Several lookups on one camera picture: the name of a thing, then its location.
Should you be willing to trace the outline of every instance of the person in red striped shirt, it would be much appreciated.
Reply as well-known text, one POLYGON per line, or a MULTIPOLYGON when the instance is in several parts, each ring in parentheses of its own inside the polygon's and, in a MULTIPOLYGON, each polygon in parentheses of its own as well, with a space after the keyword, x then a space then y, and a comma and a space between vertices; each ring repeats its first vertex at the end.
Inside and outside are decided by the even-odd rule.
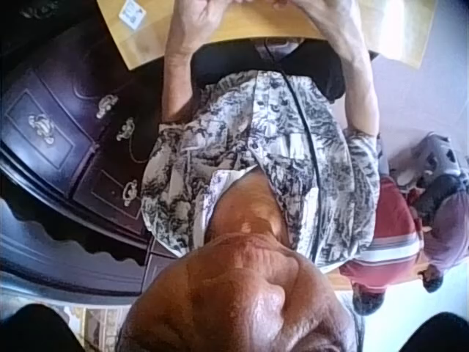
POLYGON ((387 287, 409 274, 423 246, 421 221, 414 219, 406 199, 388 176, 380 140, 378 153, 380 198, 373 241, 339 269, 352 282, 353 307, 359 315, 370 315, 381 307, 387 287))

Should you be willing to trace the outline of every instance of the brass drawer handle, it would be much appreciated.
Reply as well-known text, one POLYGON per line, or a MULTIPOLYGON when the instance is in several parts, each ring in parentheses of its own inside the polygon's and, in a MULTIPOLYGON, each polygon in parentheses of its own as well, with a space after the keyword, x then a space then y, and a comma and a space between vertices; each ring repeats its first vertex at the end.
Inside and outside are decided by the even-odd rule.
POLYGON ((125 207, 128 207, 137 197, 137 185, 137 180, 127 182, 127 185, 125 185, 124 191, 122 192, 122 200, 124 201, 125 207))
POLYGON ((56 126, 45 114, 29 115, 28 122, 31 128, 36 130, 37 135, 44 139, 45 143, 52 145, 55 142, 53 132, 56 126))
POLYGON ((119 101, 117 95, 108 94, 100 100, 97 105, 98 111, 96 113, 96 118, 101 120, 107 113, 112 109, 114 105, 119 101))
POLYGON ((133 130, 135 130, 135 123, 133 123, 133 117, 129 117, 125 124, 122 125, 121 131, 117 134, 116 140, 122 141, 123 139, 129 139, 132 136, 133 130))

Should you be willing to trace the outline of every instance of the drawer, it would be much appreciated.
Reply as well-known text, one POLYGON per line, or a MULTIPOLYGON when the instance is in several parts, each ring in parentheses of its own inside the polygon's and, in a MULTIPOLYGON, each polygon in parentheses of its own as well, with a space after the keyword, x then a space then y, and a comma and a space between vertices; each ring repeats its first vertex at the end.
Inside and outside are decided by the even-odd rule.
POLYGON ((1 140, 65 196, 93 147, 33 70, 15 80, 2 96, 1 140))
POLYGON ((34 69, 63 109, 95 141, 114 121, 115 111, 135 92, 136 80, 98 19, 57 37, 41 50, 34 69))
POLYGON ((130 236, 148 241, 141 217, 141 179, 158 136, 158 113, 146 109, 142 100, 132 101, 116 112, 73 199, 124 227, 130 236))
POLYGON ((153 280, 155 280, 159 273, 174 261, 175 259, 169 259, 155 254, 150 254, 148 257, 147 267, 145 269, 142 291, 145 291, 152 284, 153 280))

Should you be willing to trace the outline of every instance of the white stripe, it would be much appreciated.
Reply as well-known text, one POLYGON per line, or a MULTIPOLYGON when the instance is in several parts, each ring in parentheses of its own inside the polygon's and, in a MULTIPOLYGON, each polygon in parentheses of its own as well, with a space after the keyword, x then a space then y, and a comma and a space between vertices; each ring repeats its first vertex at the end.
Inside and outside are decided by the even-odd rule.
POLYGON ((364 262, 382 262, 385 260, 396 260, 411 257, 420 252, 420 240, 418 237, 405 246, 390 249, 368 249, 360 253, 355 259, 364 262))

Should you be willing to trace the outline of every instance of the hand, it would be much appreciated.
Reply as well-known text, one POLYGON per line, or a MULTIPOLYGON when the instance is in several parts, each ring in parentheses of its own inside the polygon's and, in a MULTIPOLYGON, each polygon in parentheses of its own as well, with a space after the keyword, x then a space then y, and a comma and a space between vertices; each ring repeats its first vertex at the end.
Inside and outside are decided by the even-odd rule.
POLYGON ((275 8, 282 8, 288 2, 301 8, 342 59, 351 60, 355 53, 366 52, 357 0, 268 1, 275 8))
POLYGON ((232 2, 233 0, 175 0, 166 55, 192 56, 218 28, 225 10, 232 2))

